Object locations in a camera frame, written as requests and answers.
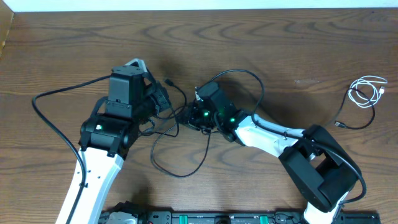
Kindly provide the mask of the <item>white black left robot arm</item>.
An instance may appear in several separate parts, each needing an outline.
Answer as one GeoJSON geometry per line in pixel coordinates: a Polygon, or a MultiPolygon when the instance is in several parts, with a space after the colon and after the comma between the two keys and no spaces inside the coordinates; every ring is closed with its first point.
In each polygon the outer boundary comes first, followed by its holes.
{"type": "Polygon", "coordinates": [[[112,69],[108,95],[100,98],[80,129],[77,162],[57,223],[97,223],[110,187],[139,127],[169,109],[166,89],[143,60],[112,69]]]}

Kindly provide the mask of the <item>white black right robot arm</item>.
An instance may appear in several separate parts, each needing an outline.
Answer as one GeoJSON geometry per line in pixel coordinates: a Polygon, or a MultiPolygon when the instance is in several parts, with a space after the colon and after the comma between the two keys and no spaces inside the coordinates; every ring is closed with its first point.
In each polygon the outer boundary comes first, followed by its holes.
{"type": "Polygon", "coordinates": [[[195,90],[180,120],[197,131],[216,129],[229,142],[278,158],[307,201],[306,223],[333,223],[348,193],[363,180],[359,167],[325,128],[287,128],[238,109],[216,82],[195,90]]]}

